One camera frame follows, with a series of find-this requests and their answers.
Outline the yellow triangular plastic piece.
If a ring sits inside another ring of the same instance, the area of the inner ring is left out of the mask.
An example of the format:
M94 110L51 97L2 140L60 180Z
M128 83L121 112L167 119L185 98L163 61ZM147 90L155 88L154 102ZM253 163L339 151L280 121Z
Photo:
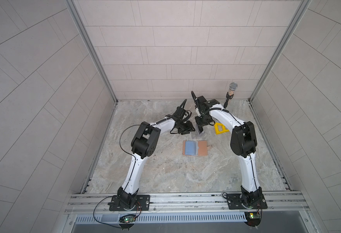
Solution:
M229 132L229 130L223 124L218 123L218 122L214 124L214 128L215 128L216 135Z

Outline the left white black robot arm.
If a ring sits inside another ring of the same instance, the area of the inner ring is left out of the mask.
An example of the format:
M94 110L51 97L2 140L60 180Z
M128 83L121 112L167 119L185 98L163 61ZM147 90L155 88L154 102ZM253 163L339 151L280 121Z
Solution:
M159 137L162 133L177 130L176 134L186 135L194 132L195 128L189 120L192 113L185 109L187 100L176 108L173 114L166 115L155 123L143 121L131 141L131 164L123 185L118 189L117 197L119 206L125 209L133 209L137 202L139 180L142 175L147 159L152 156L157 147Z

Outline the perforated vent strip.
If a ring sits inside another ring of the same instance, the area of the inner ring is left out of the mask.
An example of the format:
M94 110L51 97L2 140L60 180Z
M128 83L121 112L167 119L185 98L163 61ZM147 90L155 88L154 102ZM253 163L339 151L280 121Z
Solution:
M78 224L108 223L121 224L119 219L125 214L86 214L77 215ZM246 222L243 212L210 212L210 213L144 213L136 218L138 224L155 223L204 223L204 222Z

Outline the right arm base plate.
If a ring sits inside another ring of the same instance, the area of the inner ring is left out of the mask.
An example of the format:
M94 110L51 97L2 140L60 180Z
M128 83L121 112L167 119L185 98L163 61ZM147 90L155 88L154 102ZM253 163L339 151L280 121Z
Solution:
M253 193L223 193L223 198L226 199L230 210L238 209L267 209L267 202L265 197L260 192Z

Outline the clear acrylic card box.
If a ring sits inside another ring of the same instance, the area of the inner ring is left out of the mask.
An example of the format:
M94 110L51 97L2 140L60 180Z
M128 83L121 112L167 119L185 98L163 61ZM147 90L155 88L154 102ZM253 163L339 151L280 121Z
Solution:
M196 126L195 127L195 133L194 133L194 139L202 139L205 138L205 130L203 127Z

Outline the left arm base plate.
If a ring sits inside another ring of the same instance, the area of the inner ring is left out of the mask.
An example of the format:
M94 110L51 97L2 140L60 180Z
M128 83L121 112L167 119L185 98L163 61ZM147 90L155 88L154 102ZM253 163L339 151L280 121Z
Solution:
M110 211L148 211L150 205L150 195L134 195L134 196L113 196L111 202L108 203Z

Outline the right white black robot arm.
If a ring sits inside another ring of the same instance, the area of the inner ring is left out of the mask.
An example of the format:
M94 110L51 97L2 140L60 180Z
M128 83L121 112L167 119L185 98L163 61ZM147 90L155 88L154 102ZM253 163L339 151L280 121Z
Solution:
M195 103L195 121L200 134L204 126L217 122L231 133L230 148L238 156L242 174L242 205L247 209L266 209L255 167L257 138L254 124L237 118L215 99L208 101L204 96L196 97L194 92L191 92L191 95Z

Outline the brown leather card holder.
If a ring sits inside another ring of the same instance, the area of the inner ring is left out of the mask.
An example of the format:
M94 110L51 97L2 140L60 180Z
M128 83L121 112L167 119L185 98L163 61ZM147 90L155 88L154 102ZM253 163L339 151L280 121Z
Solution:
M207 156L211 146L207 141L190 141L183 142L183 155L186 156Z

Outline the aluminium mounting rail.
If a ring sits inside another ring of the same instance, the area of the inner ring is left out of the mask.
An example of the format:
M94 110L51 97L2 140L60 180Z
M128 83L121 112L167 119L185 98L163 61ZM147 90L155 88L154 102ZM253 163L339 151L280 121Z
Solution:
M265 191L264 198L253 211L309 210L300 191ZM119 207L111 194L72 195L65 207L66 214L104 213L191 213L191 212L247 212L239 192L231 192L228 199L221 192L205 193L148 193L141 194L140 203L133 208Z

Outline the right circuit board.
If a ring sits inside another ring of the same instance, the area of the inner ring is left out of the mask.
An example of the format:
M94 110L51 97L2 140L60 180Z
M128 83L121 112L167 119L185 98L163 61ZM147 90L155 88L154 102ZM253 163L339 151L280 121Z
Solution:
M250 227L257 227L261 223L261 215L258 212L245 212L246 224Z

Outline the left green circuit board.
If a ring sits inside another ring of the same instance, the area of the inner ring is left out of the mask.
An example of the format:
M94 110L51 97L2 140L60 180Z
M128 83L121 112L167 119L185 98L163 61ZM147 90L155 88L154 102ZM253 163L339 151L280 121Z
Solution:
M120 217L119 223L129 224L135 222L135 220L136 220L135 215L125 215Z

